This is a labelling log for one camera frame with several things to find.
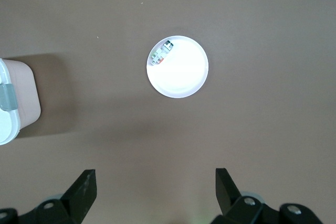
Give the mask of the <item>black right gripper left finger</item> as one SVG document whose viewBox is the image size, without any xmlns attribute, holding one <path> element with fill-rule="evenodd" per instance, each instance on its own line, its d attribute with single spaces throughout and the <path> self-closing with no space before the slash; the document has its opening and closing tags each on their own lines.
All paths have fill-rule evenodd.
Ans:
<svg viewBox="0 0 336 224">
<path fill-rule="evenodd" d="M 1 223 L 82 223 L 96 197 L 96 171 L 86 169 L 59 199 L 46 200 L 23 215 L 2 208 Z"/>
</svg>

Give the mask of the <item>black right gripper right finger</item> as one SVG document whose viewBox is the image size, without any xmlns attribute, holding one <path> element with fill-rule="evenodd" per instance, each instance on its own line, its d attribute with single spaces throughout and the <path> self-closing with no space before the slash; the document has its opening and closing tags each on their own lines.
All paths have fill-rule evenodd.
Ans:
<svg viewBox="0 0 336 224">
<path fill-rule="evenodd" d="M 308 207 L 286 203 L 279 210 L 243 196 L 225 168 L 216 169 L 216 198 L 222 211 L 212 223 L 322 223 Z"/>
</svg>

